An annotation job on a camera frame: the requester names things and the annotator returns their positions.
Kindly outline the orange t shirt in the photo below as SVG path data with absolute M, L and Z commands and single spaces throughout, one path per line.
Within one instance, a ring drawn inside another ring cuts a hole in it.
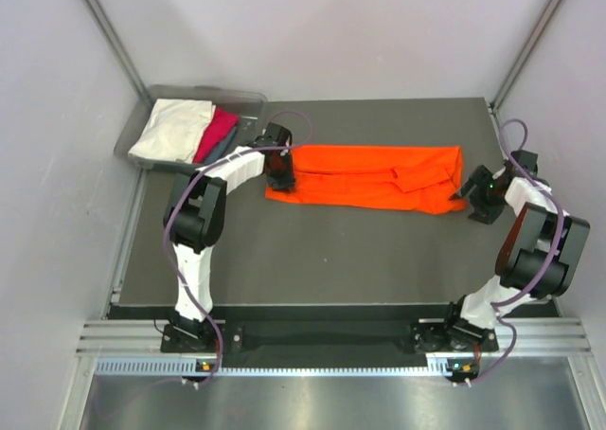
M 467 208 L 452 196 L 463 152 L 449 147 L 306 145 L 293 152 L 295 187 L 265 198 L 295 205 L 354 206 L 441 215 Z

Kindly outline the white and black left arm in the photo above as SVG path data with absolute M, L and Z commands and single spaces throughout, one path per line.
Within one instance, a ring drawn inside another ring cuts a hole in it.
M 270 123 L 255 140 L 190 174 L 179 174 L 164 215 L 163 247 L 175 268 L 178 297 L 164 331 L 166 352 L 203 351 L 219 346 L 219 327 L 210 315 L 211 262 L 223 233 L 230 192 L 264 175 L 269 188 L 295 187 L 292 132 Z

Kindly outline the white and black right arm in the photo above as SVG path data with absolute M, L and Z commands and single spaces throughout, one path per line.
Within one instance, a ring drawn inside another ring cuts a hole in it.
M 455 350 L 484 343 L 498 318 L 517 307 L 567 291 L 590 233 L 587 221 L 554 202 L 545 181 L 526 179 L 509 162 L 496 173 L 477 167 L 451 198 L 465 196 L 470 197 L 473 221 L 492 224 L 506 206 L 516 219 L 494 276 L 477 292 L 449 304 L 441 335 Z

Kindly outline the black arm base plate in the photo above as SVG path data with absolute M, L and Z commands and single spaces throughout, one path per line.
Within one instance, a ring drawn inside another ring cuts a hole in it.
M 219 306 L 223 355 L 264 348 L 370 348 L 413 355 L 497 351 L 495 331 L 463 322 L 451 304 Z

